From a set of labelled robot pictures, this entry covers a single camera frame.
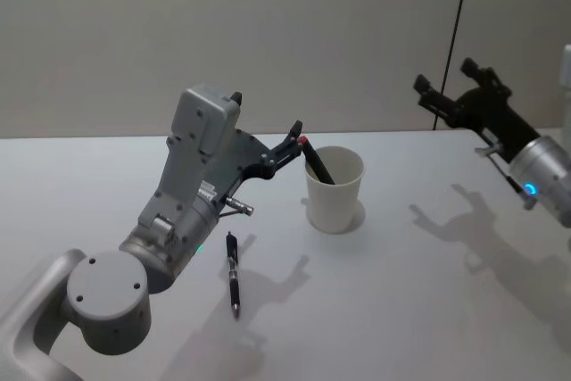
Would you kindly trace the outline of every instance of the pen tip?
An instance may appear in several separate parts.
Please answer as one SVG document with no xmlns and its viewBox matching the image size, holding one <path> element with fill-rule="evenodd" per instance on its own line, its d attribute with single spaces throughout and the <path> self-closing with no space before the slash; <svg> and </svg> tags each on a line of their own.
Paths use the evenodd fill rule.
<svg viewBox="0 0 571 381">
<path fill-rule="evenodd" d="M 238 305 L 237 303 L 232 305 L 232 314 L 234 315 L 234 319 L 236 320 L 240 319 L 240 305 Z"/>
</svg>

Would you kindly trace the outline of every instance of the table surface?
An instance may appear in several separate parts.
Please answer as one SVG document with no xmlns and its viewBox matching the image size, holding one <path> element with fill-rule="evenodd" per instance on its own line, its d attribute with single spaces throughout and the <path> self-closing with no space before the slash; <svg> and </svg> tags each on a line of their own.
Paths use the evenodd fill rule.
<svg viewBox="0 0 571 381">
<path fill-rule="evenodd" d="M 274 145 L 281 136 L 263 136 Z M 302 159 L 236 196 L 133 352 L 67 326 L 52 355 L 86 381 L 568 380 L 569 234 L 527 212 L 469 132 L 321 134 L 361 154 L 364 211 L 346 234 L 306 219 Z M 114 249 L 164 165 L 164 137 L 0 141 L 0 301 L 49 253 Z M 232 319 L 225 235 L 241 245 Z"/>
</svg>

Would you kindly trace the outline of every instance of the pen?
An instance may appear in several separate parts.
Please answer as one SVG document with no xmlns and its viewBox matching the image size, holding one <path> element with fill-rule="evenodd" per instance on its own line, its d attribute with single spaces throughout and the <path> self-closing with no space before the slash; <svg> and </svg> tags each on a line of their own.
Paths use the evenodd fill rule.
<svg viewBox="0 0 571 381">
<path fill-rule="evenodd" d="M 321 183 L 334 185 L 335 182 L 333 181 L 333 178 L 329 174 L 329 171 L 327 171 L 327 168 L 323 164 L 321 158 L 319 158 L 318 153 L 315 152 L 315 149 L 313 149 L 313 146 L 311 145 L 307 137 L 301 136 L 298 139 L 298 142 L 302 144 L 302 150 L 303 154 L 305 155 L 305 159 L 307 160 L 307 163 L 310 165 L 311 169 L 315 173 L 315 176 L 318 178 L 318 180 Z"/>
<path fill-rule="evenodd" d="M 232 233 L 226 236 L 226 250 L 228 253 L 228 279 L 230 283 L 230 305 L 234 319 L 240 318 L 240 287 L 238 286 L 238 240 Z"/>
</svg>

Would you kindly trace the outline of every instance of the white paper cup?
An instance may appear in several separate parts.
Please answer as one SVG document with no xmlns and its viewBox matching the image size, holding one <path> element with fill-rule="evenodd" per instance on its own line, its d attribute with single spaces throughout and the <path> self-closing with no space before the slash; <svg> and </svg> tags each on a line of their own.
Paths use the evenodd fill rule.
<svg viewBox="0 0 571 381">
<path fill-rule="evenodd" d="M 308 189 L 308 214 L 313 226 L 329 234 L 349 227 L 357 207 L 360 181 L 365 164 L 354 151 L 341 146 L 316 149 L 334 185 L 319 182 L 310 165 L 305 162 Z"/>
</svg>

